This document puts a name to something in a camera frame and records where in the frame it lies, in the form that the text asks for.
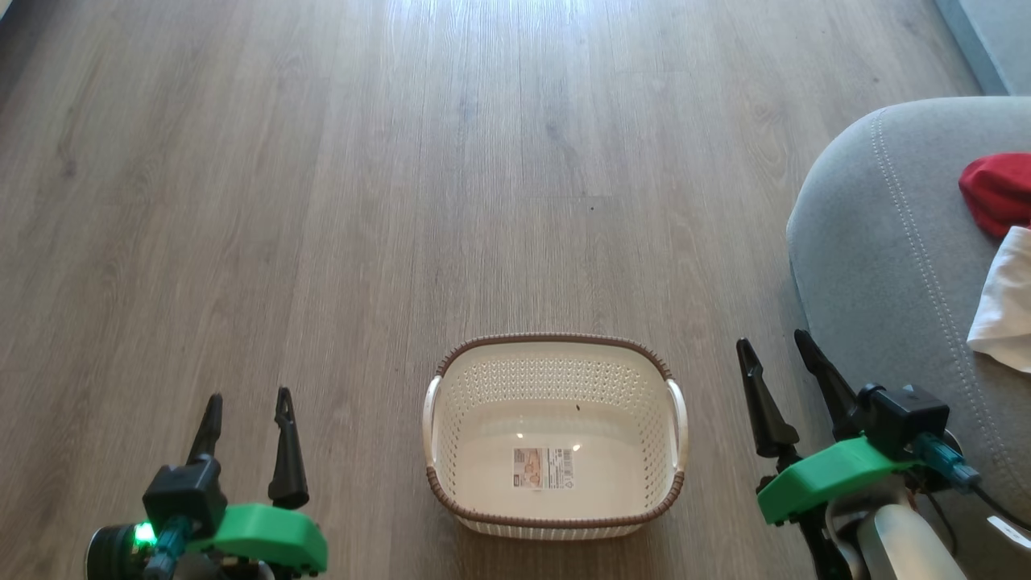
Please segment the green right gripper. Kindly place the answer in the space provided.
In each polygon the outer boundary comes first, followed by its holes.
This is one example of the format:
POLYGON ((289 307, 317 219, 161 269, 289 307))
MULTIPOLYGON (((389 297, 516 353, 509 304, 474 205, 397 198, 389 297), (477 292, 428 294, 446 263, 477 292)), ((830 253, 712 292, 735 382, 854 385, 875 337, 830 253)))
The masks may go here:
POLYGON ((825 356, 809 331, 796 329, 794 341, 804 366, 818 383, 830 415, 834 445, 801 459, 795 427, 785 422, 764 379, 764 368, 747 338, 735 344, 752 440, 760 458, 776 459, 779 474, 757 493, 766 524, 776 525, 829 503, 861 491, 897 471, 920 465, 913 455, 892 459, 874 447, 855 418, 857 396, 836 366, 825 356))

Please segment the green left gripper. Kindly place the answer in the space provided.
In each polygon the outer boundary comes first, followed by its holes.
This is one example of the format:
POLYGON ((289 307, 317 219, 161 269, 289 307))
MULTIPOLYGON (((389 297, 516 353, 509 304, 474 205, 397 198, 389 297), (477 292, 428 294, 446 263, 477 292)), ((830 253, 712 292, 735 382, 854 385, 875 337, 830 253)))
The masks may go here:
MULTIPOLYGON (((298 510, 309 502, 293 396, 277 390, 274 422, 279 427, 276 459, 267 496, 271 504, 230 504, 211 537, 192 540, 188 553, 221 552, 265 561, 295 574, 321 575, 329 569, 329 548, 312 517, 298 510)), ((187 465, 214 458, 222 433, 222 394, 210 396, 188 452, 187 465)))

